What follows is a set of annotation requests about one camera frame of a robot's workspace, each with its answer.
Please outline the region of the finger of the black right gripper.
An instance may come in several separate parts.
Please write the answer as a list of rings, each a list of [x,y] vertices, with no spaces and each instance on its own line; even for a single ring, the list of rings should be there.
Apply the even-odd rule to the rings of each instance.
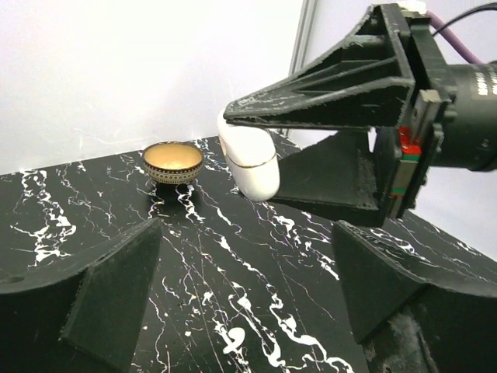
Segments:
[[[383,225],[368,134],[340,131],[280,159],[278,166],[280,187],[271,202],[331,221]]]

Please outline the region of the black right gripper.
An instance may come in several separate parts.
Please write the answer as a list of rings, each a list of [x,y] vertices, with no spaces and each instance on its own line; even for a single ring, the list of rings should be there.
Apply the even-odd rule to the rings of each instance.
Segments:
[[[447,64],[430,17],[370,6],[335,46],[291,76],[229,103],[233,125],[380,131],[380,216],[415,206],[431,167],[496,169],[493,64]]]

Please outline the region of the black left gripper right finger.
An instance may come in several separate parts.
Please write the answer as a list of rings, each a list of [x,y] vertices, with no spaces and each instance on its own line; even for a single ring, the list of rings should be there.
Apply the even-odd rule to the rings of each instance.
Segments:
[[[370,372],[494,372],[496,283],[428,264],[345,221],[332,248]]]

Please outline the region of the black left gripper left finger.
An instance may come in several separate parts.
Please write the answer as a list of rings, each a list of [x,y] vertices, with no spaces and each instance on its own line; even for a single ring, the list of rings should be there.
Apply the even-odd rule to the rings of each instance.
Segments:
[[[3,372],[127,372],[162,240],[157,218],[1,279]]]

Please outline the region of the white oval charging case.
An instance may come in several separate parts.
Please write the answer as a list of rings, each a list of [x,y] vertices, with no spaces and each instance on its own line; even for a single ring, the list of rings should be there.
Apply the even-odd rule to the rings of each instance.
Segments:
[[[280,188],[280,171],[271,134],[260,128],[228,124],[217,116],[218,138],[240,192],[249,200],[271,199]]]

